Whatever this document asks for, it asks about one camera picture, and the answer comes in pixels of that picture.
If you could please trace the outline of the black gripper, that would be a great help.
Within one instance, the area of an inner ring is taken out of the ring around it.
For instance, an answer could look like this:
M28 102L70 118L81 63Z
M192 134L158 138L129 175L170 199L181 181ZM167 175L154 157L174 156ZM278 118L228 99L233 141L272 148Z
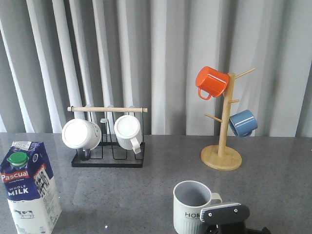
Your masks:
M270 234L264 227L262 230L246 228L245 221L250 216L246 205L237 202L225 202L203 208L200 220L205 223L227 223L208 226L206 234Z

